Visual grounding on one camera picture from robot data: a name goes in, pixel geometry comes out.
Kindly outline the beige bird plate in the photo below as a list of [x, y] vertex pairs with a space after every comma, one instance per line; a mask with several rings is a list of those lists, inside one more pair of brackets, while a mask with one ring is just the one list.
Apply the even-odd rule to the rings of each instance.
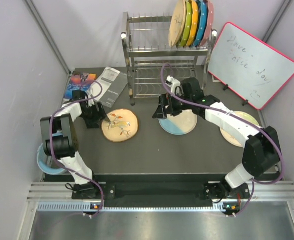
[[107, 114], [110, 121], [103, 121], [101, 129], [104, 137], [114, 143], [133, 138], [139, 130], [137, 116], [129, 109], [116, 109]]
[[178, 0], [174, 8], [169, 27], [168, 42], [172, 48], [179, 42], [185, 27], [187, 2]]

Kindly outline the white blue leaf plate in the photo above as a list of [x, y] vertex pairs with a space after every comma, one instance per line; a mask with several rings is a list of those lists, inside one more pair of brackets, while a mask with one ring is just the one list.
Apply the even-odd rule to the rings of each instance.
[[160, 126], [169, 134], [182, 136], [194, 130], [198, 117], [191, 110], [184, 110], [177, 116], [167, 115], [167, 119], [159, 119]]

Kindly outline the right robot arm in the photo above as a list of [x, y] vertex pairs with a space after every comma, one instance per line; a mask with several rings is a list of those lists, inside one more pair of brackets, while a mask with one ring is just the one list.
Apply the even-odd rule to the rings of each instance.
[[241, 163], [219, 184], [224, 197], [232, 198], [241, 185], [260, 177], [283, 160], [278, 133], [273, 127], [261, 128], [235, 115], [218, 98], [205, 95], [196, 78], [179, 81], [169, 76], [162, 84], [167, 93], [159, 97], [153, 118], [164, 120], [190, 110], [242, 144]]

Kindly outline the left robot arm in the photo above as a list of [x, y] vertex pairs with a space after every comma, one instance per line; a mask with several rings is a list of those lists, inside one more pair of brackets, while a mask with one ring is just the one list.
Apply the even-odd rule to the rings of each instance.
[[72, 98], [52, 116], [40, 120], [44, 153], [52, 157], [63, 170], [74, 178], [74, 184], [65, 184], [74, 200], [104, 198], [102, 187], [94, 172], [85, 164], [79, 153], [79, 142], [74, 122], [82, 118], [88, 129], [98, 129], [103, 121], [110, 122], [100, 102], [90, 103], [85, 91], [74, 90]]

